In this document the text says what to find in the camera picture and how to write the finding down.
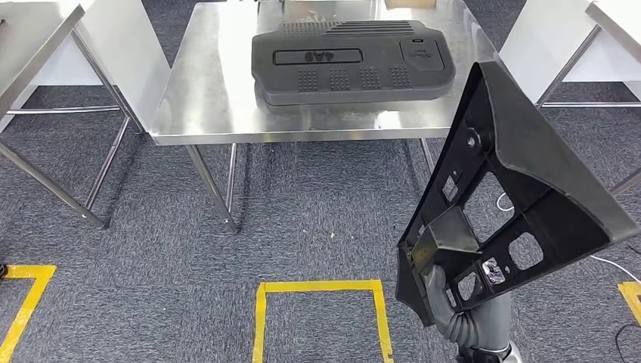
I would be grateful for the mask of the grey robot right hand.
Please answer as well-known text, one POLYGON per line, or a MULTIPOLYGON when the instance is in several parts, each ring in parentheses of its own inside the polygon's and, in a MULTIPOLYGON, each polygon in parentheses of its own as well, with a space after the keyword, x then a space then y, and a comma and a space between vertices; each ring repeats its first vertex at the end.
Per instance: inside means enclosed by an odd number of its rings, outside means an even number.
POLYGON ((512 297, 505 293, 465 312, 455 312, 445 289, 446 276, 435 265, 426 278, 426 292, 435 326, 463 348, 504 352, 510 345, 512 297))

